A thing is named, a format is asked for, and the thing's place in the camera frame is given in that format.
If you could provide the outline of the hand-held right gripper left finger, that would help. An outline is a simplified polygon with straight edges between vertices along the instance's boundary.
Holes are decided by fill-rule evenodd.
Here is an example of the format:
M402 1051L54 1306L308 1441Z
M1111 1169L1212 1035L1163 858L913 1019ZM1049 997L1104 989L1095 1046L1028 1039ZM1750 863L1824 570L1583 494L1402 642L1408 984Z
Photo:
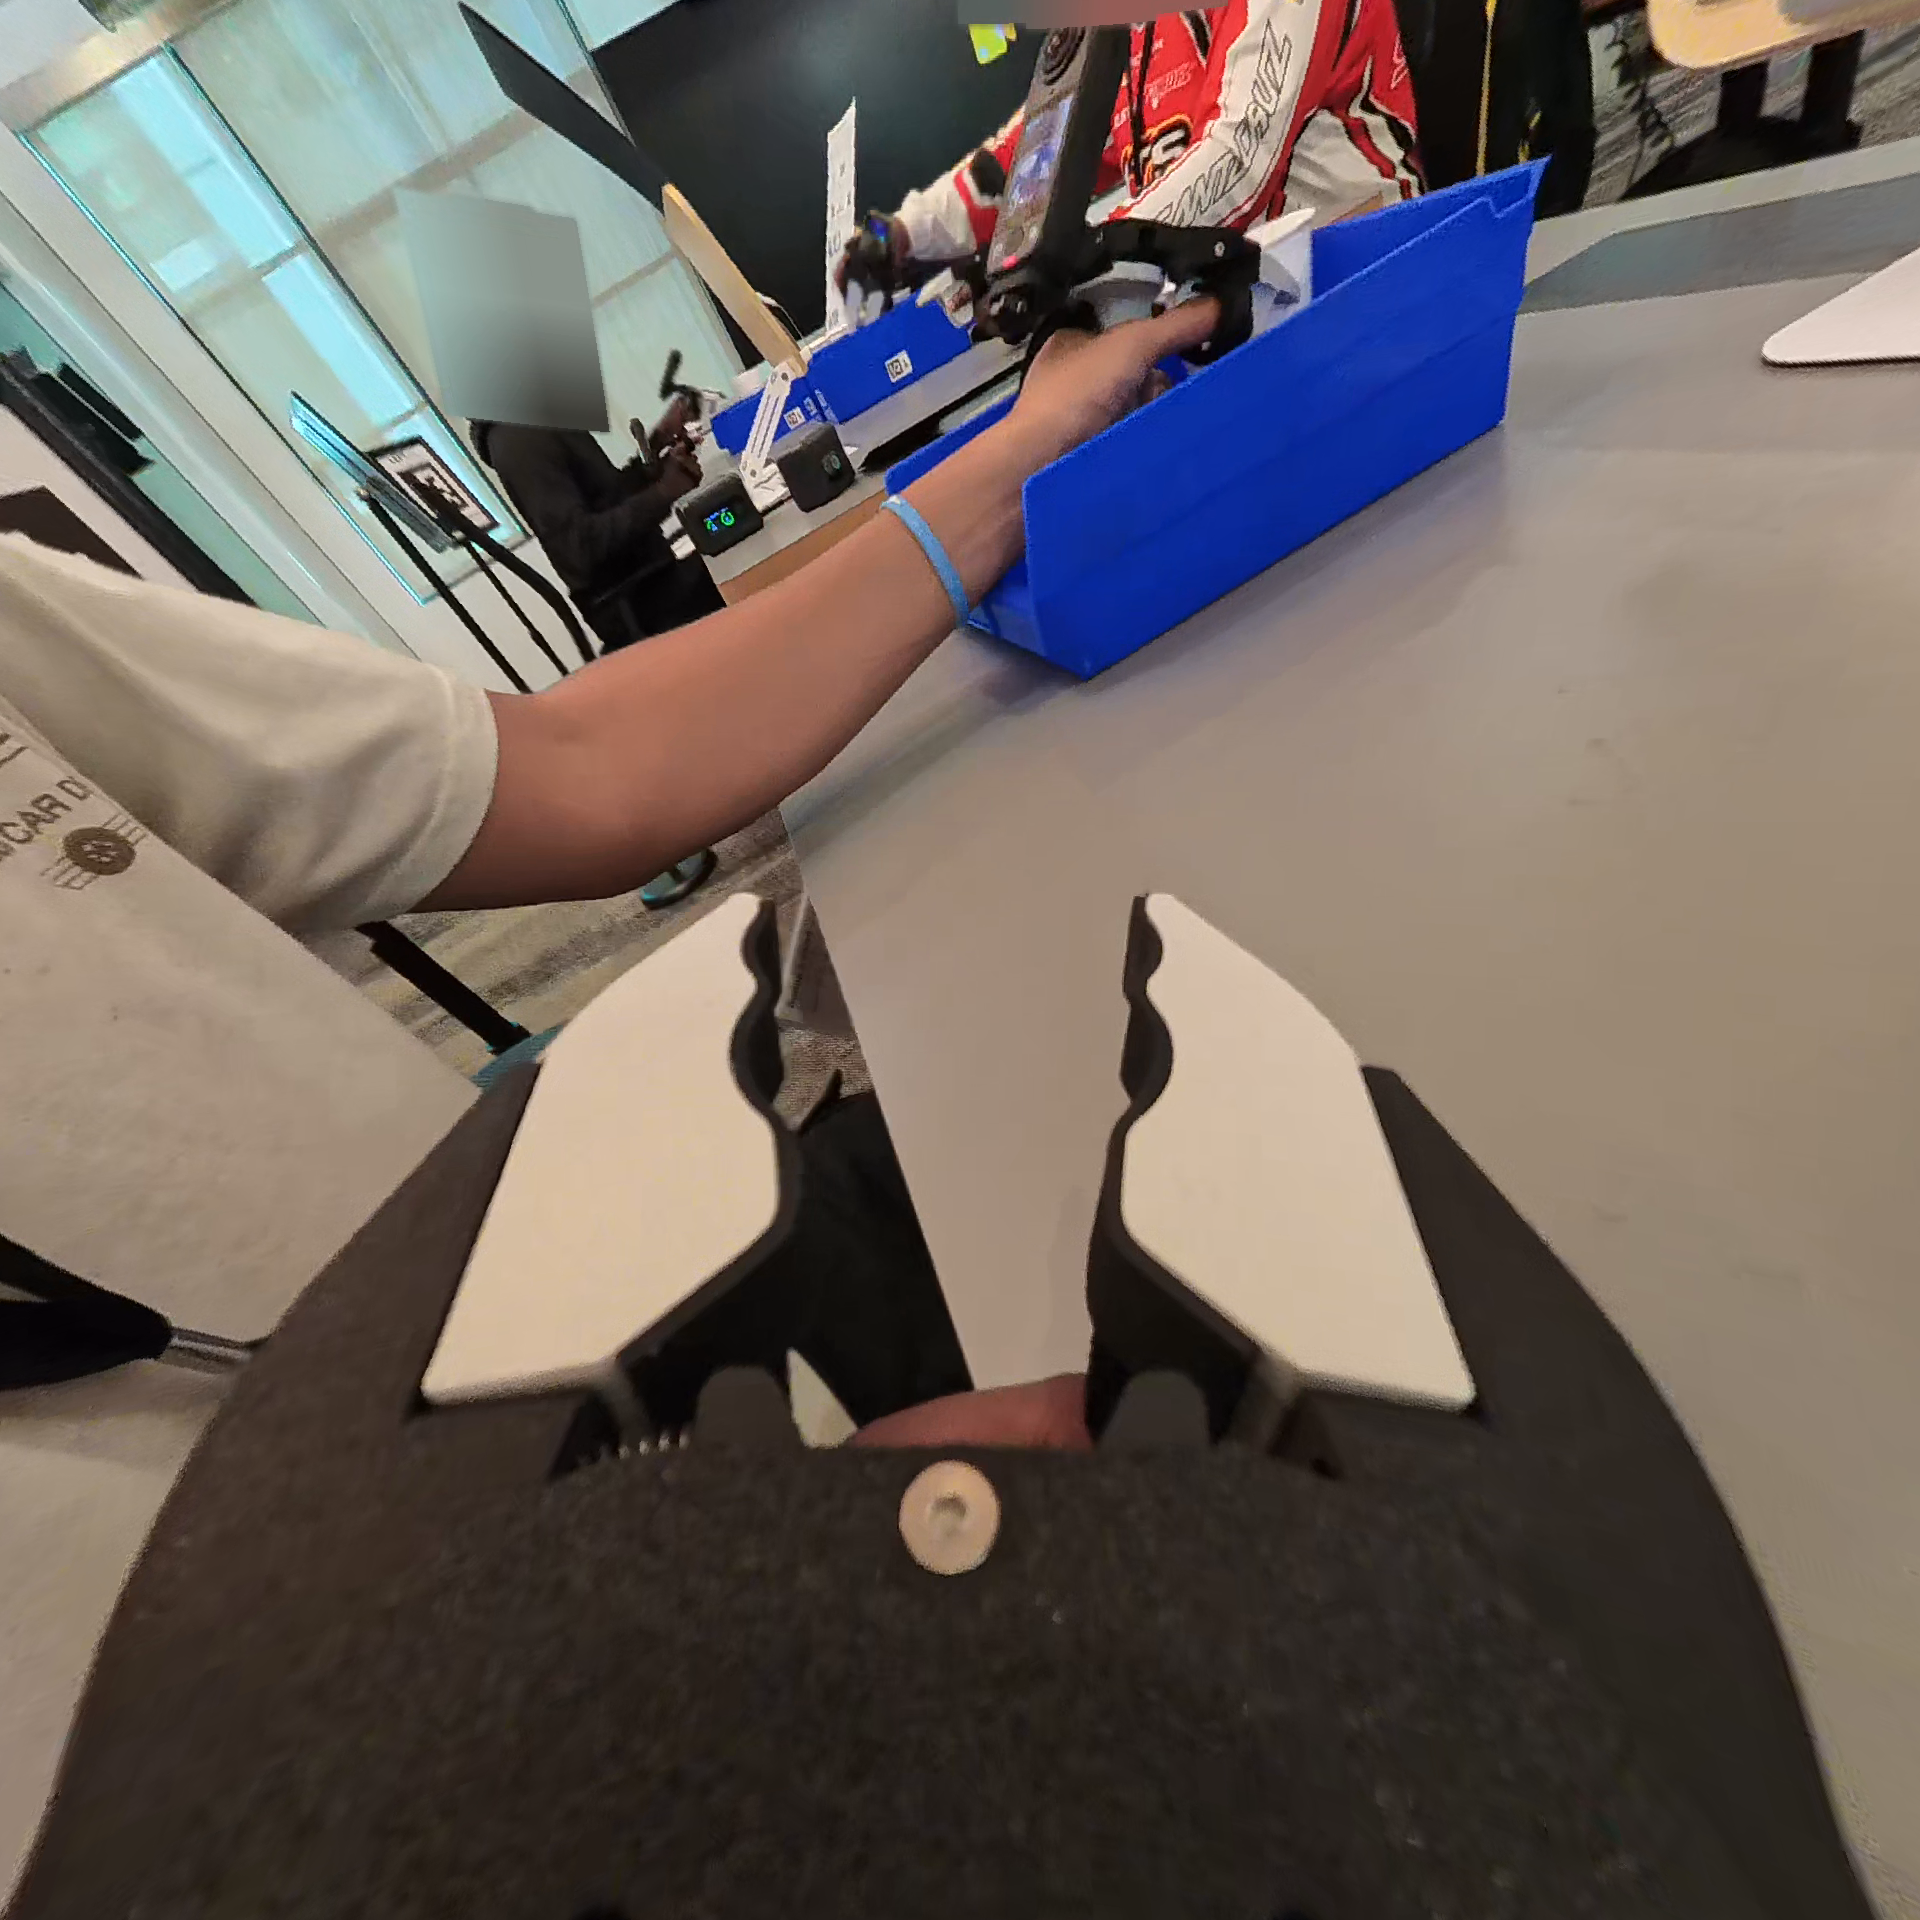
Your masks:
M627 1442L692 1430L681 1351L791 1235L777 905L731 896L611 981L532 1072L422 1377L432 1410L593 1399Z

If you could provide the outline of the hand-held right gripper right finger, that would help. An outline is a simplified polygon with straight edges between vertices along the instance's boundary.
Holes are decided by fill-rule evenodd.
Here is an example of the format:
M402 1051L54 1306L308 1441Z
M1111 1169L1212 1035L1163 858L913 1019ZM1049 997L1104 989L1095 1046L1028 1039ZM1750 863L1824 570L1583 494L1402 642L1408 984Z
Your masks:
M1270 1446L1311 1395L1473 1410L1355 1050L1170 894L1128 922L1123 1111L1089 1242L1100 1442Z

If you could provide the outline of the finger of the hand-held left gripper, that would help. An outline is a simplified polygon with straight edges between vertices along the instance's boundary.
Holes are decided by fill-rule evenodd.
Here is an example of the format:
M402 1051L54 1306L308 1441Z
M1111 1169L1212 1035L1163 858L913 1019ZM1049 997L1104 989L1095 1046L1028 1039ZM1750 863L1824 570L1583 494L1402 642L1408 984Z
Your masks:
M1233 318L1282 323L1312 299L1315 208L1297 208L1238 233L1238 271L1250 279L1233 293Z

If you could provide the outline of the blue plastic bin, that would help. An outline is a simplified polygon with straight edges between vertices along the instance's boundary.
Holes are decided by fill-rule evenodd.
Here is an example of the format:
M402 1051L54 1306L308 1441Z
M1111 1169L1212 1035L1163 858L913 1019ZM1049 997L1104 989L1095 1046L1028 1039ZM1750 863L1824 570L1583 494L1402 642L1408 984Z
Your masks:
M815 425L832 425L858 466L927 433L958 402L974 345L967 327L936 305L898 302L874 323L807 350L785 399L775 453Z
M1026 483L967 624L1089 681L1494 433L1546 169L1315 229L1304 305Z

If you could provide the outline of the person's left forearm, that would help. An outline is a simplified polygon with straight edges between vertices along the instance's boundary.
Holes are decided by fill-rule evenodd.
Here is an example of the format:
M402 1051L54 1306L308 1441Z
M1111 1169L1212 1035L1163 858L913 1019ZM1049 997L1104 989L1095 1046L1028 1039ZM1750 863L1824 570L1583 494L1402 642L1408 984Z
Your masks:
M488 810L422 907L638 890L822 775L953 626L914 523L879 512L738 606L550 691L491 696Z

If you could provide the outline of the person's left hand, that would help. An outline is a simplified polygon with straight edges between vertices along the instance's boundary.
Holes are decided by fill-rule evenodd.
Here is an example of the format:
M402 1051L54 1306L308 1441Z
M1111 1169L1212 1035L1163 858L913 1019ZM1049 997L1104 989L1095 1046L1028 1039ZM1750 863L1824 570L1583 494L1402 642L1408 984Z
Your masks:
M1007 418L908 489L960 611L976 608L1022 559L1026 483L1145 406L1160 367L1207 345L1218 318L1218 299L1196 295L1111 333L1057 333Z

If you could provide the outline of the person's right hand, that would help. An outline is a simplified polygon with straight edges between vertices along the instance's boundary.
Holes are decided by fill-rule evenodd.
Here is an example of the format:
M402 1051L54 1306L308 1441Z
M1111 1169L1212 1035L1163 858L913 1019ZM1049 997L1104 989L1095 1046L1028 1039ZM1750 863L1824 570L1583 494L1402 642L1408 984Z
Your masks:
M855 1430L849 1446L908 1451L1090 1451L1089 1381L1066 1375L932 1399Z

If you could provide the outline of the white paper sign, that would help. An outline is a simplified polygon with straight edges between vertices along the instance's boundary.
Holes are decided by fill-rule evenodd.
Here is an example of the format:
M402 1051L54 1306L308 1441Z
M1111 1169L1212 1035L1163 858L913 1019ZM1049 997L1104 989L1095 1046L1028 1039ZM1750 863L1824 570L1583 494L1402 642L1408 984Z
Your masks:
M838 274L858 231L858 101L850 101L825 137L824 338L828 344L849 333L849 297Z

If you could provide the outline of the blue wristband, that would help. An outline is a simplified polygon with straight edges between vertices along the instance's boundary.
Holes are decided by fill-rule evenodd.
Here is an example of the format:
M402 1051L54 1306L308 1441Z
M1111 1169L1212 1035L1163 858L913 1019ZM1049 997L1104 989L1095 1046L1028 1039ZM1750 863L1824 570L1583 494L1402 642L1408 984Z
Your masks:
M976 601L970 593L963 570L955 565L953 553L948 552L945 539L936 533L927 514L905 494L889 494L882 501L882 510L892 520L897 520L903 527L903 531L913 537L930 574L945 591L951 611L951 624L955 630L964 630L974 618Z

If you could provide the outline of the small black device green light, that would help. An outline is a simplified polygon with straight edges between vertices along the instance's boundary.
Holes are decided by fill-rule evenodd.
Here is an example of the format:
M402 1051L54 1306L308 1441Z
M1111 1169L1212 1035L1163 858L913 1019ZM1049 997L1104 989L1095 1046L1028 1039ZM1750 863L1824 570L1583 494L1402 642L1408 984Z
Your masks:
M858 483L858 458L849 455L838 425L809 423L774 446L775 472L791 506L815 514Z
M764 512L738 472L683 494L675 514L683 537L704 561L728 557L764 529Z

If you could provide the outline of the wooden board document stand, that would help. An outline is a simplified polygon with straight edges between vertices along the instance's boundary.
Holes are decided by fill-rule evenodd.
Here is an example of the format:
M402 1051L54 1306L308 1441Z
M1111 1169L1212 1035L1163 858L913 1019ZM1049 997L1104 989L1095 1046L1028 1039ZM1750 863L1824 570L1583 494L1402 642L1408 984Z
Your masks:
M791 327L779 323L777 313L752 289L746 273L675 184L663 186L660 217L668 242L698 273L711 299L718 302L769 367L769 375L759 390L752 431L743 453L736 458L736 469L755 506L775 506L785 494L785 483L774 461L775 440L788 402L809 370L809 357Z

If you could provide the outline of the grey table with wooden edge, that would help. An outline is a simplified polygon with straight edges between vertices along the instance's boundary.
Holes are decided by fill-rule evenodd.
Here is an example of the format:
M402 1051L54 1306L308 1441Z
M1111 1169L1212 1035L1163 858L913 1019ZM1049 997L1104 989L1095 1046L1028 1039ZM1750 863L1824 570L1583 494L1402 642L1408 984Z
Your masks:
M704 559L704 570L731 608L767 593L822 557L850 539L863 527L874 522L886 497L914 486L939 461L960 451L978 433L985 433L1014 410L1015 395L1009 391L993 406L967 407L967 418L951 423L951 431L932 440L914 433L905 437L913 448L887 466L874 466L863 473L850 493L838 497L817 512L803 512L794 504L785 504L764 518L756 533L746 543L731 547L728 553Z

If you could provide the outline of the wooden document board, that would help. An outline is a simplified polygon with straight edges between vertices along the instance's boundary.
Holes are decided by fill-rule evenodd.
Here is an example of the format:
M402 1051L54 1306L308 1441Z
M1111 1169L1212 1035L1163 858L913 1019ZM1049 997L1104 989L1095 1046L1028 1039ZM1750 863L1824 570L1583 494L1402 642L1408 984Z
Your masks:
M1646 3L1655 54L1721 74L1882 27L1911 27L1919 3Z

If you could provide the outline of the instruction sheet on stand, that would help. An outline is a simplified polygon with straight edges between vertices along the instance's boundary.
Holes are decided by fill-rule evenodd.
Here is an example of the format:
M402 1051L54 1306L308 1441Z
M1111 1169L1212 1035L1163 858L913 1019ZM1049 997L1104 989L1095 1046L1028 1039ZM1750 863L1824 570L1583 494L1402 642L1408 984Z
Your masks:
M1915 367L1919 253L1782 327L1761 357L1770 368Z

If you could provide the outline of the framed picture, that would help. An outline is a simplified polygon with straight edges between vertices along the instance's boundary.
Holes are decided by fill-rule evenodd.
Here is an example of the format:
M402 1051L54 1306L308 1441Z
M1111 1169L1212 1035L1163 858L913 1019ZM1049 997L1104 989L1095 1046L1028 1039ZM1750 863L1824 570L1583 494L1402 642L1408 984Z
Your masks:
M289 418L314 448L371 506L434 553L449 553L479 537L491 537L498 520L462 475L423 440L361 451L304 395L289 399Z

